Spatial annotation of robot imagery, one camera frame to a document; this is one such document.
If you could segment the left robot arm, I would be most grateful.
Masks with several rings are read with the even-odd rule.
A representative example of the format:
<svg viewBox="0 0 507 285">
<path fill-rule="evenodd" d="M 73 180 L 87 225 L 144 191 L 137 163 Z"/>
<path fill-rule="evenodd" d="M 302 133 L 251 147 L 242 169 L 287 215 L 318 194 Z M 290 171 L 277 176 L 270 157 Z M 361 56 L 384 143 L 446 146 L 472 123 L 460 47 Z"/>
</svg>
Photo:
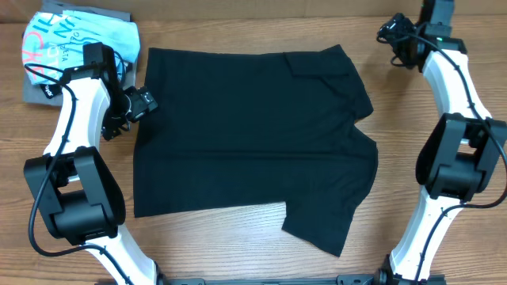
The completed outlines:
<svg viewBox="0 0 507 285">
<path fill-rule="evenodd" d="M 123 89 L 122 58 L 110 46 L 85 44 L 83 61 L 53 80 L 63 91 L 55 133 L 24 166 L 34 197 L 29 242 L 45 257 L 87 251 L 117 284 L 166 284 L 126 227 L 124 196 L 99 153 L 101 139 L 129 131 L 158 105 L 145 87 Z"/>
</svg>

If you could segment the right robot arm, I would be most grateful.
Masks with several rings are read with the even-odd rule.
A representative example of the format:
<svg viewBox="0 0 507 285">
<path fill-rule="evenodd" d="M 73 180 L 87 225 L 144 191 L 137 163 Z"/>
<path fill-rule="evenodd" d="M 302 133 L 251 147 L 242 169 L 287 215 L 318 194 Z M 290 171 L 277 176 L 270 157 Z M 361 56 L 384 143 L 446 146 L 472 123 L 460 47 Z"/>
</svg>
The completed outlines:
<svg viewBox="0 0 507 285">
<path fill-rule="evenodd" d="M 476 207 L 473 196 L 506 159 L 506 123 L 479 99 L 467 48 L 451 36 L 454 9 L 452 0 L 424 0 L 417 22 L 397 13 L 377 33 L 377 41 L 395 54 L 392 65 L 422 73 L 440 118 L 417 158 L 417 206 L 370 284 L 444 284 L 442 275 L 430 273 L 433 258 L 453 220 Z"/>
</svg>

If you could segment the black t-shirt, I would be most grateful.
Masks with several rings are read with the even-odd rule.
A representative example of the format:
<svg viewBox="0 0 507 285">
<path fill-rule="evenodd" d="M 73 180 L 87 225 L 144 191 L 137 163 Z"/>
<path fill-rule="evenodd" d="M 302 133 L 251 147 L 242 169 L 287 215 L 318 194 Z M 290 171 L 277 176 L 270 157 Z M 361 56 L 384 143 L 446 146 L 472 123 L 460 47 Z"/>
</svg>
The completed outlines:
<svg viewBox="0 0 507 285">
<path fill-rule="evenodd" d="M 370 192 L 373 107 L 341 46 L 261 55 L 151 48 L 158 103 L 139 124 L 136 217 L 284 203 L 283 230 L 340 256 Z"/>
</svg>

